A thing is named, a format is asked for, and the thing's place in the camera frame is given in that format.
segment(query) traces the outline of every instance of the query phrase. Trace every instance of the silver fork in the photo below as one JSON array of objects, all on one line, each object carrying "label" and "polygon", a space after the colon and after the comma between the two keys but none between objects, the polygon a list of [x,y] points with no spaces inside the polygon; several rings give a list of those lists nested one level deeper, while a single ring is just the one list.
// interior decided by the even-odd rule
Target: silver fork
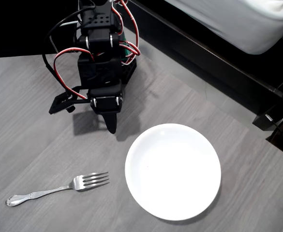
[{"label": "silver fork", "polygon": [[32,200],[36,198],[40,198],[42,196],[45,196],[47,194],[53,193],[53,192],[58,192],[62,191],[65,189],[74,189],[76,191],[81,191],[81,190],[88,190],[92,188],[96,188],[105,184],[108,184],[109,182],[106,182],[108,179],[108,175],[106,173],[91,173],[89,175],[79,175],[76,176],[70,183],[69,185],[65,185],[59,188],[51,189],[51,190],[46,190],[46,191],[39,191],[39,192],[32,192],[27,195],[12,195],[8,197],[6,200],[6,205],[7,206],[17,206],[27,200]]}]

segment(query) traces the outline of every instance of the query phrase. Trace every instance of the white plate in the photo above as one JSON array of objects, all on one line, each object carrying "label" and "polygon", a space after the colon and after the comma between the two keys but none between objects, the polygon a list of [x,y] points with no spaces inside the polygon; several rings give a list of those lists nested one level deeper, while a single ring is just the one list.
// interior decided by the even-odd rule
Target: white plate
[{"label": "white plate", "polygon": [[162,124],[143,132],[125,162],[134,199],[158,218],[185,220],[212,203],[221,182],[219,158],[199,132]]}]

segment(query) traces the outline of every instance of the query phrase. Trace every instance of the cable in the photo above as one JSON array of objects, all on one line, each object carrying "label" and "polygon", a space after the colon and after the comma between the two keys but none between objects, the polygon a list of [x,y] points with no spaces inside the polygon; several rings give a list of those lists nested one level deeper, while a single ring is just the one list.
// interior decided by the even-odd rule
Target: cable
[{"label": "cable", "polygon": [[[126,4],[128,3],[128,0],[126,0],[126,2],[124,2],[124,0],[118,0],[116,3],[120,4],[121,6],[124,7],[125,11],[127,12],[127,14],[131,17],[131,20],[134,24],[135,27],[135,33],[136,33],[136,47],[139,47],[139,30],[138,30],[138,26],[137,23],[134,19],[133,14],[131,13],[131,11],[128,9],[128,7],[126,6]],[[132,61],[135,59],[137,54],[131,52],[130,54],[128,54],[126,57],[128,57],[126,62],[122,62],[122,65],[129,65],[132,63]]]},{"label": "cable", "polygon": [[118,32],[118,35],[121,35],[124,31],[124,23],[123,23],[123,19],[122,16],[120,15],[120,13],[113,7],[113,2],[111,3],[111,9],[112,11],[119,17],[120,19],[120,23],[121,23],[121,31]]},{"label": "cable", "polygon": [[69,87],[65,84],[65,82],[64,82],[63,79],[62,79],[62,77],[60,76],[59,72],[58,72],[57,69],[56,69],[55,61],[57,60],[57,58],[60,57],[61,55],[65,54],[65,53],[69,52],[69,51],[78,51],[78,52],[88,53],[88,54],[90,54],[90,56],[91,56],[91,58],[92,58],[93,61],[94,61],[94,56],[91,54],[90,51],[88,51],[88,50],[86,50],[86,49],[79,48],[79,47],[71,47],[71,48],[66,48],[66,49],[60,51],[59,53],[57,53],[57,55],[55,56],[54,61],[53,61],[54,72],[55,72],[56,76],[58,77],[59,81],[61,82],[61,84],[64,86],[64,88],[67,89],[67,90],[69,90],[69,91],[71,91],[72,93],[74,93],[75,95],[77,95],[77,96],[79,96],[79,97],[81,97],[81,98],[83,98],[83,99],[87,99],[85,96],[83,96],[83,95],[77,93],[76,91],[72,90],[71,88],[69,88]]},{"label": "cable", "polygon": [[52,46],[54,47],[55,52],[59,53],[58,49],[55,47],[55,44],[53,43],[52,36],[50,36],[50,42],[52,43]]},{"label": "cable", "polygon": [[60,22],[58,22],[49,32],[48,34],[45,36],[44,38],[44,42],[43,42],[43,53],[42,53],[42,56],[43,56],[43,59],[44,59],[44,63],[45,63],[45,66],[47,67],[47,69],[52,73],[52,75],[55,77],[55,79],[63,86],[63,88],[65,88],[65,85],[60,81],[60,79],[58,78],[57,74],[55,73],[55,71],[53,70],[53,68],[51,67],[51,65],[48,63],[48,60],[46,59],[46,55],[45,55],[45,44],[46,44],[46,41],[49,39],[50,35],[52,34],[52,32],[58,28],[60,25],[62,25],[63,23],[65,23],[67,20],[69,20],[70,18],[72,17],[75,17],[76,15],[84,12],[84,11],[88,11],[88,10],[94,10],[96,8],[96,5],[95,3],[92,2],[92,6],[88,6],[88,7],[85,7],[85,8],[82,8],[72,14],[70,14],[69,16],[67,16],[66,18],[64,18],[63,20],[61,20]]},{"label": "cable", "polygon": [[[62,26],[66,26],[66,25],[70,25],[70,24],[74,24],[74,23],[80,23],[81,24],[81,20],[78,18],[78,21],[72,21],[72,22],[68,22],[68,23],[63,23],[60,25],[60,27]],[[50,42],[52,43],[52,46],[54,47],[54,50],[56,51],[56,53],[59,53],[58,49],[56,48],[55,44],[53,43],[53,40],[52,40],[52,36],[50,35]]]},{"label": "cable", "polygon": [[72,21],[72,22],[63,23],[63,24],[60,25],[60,27],[75,24],[75,23],[79,23],[79,21]]}]

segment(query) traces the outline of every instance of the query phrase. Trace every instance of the black wire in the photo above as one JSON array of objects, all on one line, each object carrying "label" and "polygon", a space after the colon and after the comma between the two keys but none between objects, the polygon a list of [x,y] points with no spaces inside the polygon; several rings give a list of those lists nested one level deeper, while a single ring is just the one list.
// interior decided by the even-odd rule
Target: black wire
[{"label": "black wire", "polygon": [[81,19],[77,16],[77,20],[79,22],[79,24],[81,25]]},{"label": "black wire", "polygon": [[87,11],[87,10],[94,10],[96,8],[96,5],[94,2],[92,2],[92,6],[88,6],[88,7],[85,7],[85,8],[82,8],[72,14],[70,14],[69,16],[67,16],[66,18],[64,18],[63,20],[61,20],[60,22],[58,22],[49,32],[48,34],[45,36],[44,38],[44,43],[43,43],[43,59],[44,59],[44,62],[45,62],[45,65],[47,67],[47,69],[50,71],[50,73],[52,73],[52,75],[55,77],[55,79],[63,86],[63,88],[65,88],[64,84],[62,84],[62,82],[58,79],[58,77],[56,76],[56,73],[54,71],[54,69],[51,67],[51,65],[48,63],[47,59],[46,59],[46,56],[45,56],[45,44],[46,42],[48,41],[49,39],[49,36],[52,34],[52,32],[58,28],[61,24],[65,23],[68,19],[72,18],[72,17],[75,17],[76,15],[84,12],[84,11]]}]

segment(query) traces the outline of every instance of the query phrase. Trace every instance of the wooden table surface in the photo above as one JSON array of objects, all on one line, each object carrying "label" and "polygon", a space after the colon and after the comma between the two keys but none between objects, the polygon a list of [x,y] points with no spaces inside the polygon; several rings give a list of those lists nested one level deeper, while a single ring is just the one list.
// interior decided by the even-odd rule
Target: wooden table surface
[{"label": "wooden table surface", "polygon": [[[59,60],[69,86],[77,54]],[[115,135],[88,105],[49,115],[61,86],[41,56],[0,58],[0,232],[283,232],[283,152],[146,57],[126,88]],[[222,182],[212,205],[180,222],[143,210],[124,176],[126,154],[146,129],[179,123],[215,148]],[[56,188],[80,174],[109,171],[110,184],[66,190],[17,207],[10,195]]]}]

